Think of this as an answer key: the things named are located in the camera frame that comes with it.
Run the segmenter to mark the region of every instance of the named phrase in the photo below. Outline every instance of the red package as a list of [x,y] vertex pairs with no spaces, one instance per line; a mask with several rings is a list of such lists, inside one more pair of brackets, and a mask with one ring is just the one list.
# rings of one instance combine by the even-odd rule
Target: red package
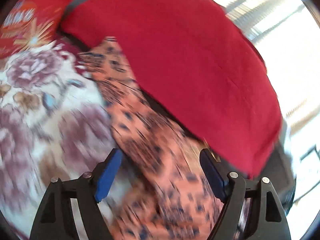
[[71,0],[19,0],[0,28],[0,59],[52,41]]

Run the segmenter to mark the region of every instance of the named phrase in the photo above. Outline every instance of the floral bedsheet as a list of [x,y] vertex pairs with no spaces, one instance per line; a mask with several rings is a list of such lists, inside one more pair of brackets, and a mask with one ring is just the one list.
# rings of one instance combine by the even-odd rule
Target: floral bedsheet
[[[76,57],[63,47],[52,42],[0,65],[0,210],[20,238],[28,238],[51,177],[78,178],[116,146],[95,83],[75,71]],[[122,169],[99,204],[107,223],[110,203],[120,201],[131,178]],[[76,200],[72,205],[85,239]]]

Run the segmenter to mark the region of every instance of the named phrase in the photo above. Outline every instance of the silver rivet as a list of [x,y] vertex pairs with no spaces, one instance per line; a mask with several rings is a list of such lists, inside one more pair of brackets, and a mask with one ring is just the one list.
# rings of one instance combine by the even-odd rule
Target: silver rivet
[[82,175],[84,178],[88,179],[92,176],[91,172],[90,171],[86,171],[83,175]]
[[59,179],[59,178],[57,178],[57,177],[52,177],[52,178],[50,179],[50,181],[51,181],[52,183],[55,183],[55,182],[58,181],[58,179]]
[[270,182],[270,179],[268,179],[267,177],[263,177],[262,181],[266,184],[268,184]]
[[230,172],[229,174],[230,174],[230,177],[232,177],[234,179],[238,178],[238,176],[239,176],[238,173],[236,173],[234,171]]

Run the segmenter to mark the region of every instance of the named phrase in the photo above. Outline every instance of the orange patterned fabric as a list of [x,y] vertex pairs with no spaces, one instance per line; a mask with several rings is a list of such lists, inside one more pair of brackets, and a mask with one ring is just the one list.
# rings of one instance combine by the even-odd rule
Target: orange patterned fabric
[[207,239],[223,204],[202,170],[188,165],[190,140],[150,108],[114,37],[81,57],[106,102],[113,137],[147,179],[138,197],[123,203],[114,239]]

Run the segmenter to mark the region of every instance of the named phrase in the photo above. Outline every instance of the red garment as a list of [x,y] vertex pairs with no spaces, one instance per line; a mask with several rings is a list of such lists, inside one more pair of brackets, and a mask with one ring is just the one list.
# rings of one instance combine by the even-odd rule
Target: red garment
[[278,138],[281,113],[254,46],[212,0],[87,0],[62,23],[93,47],[118,38],[139,85],[250,175]]

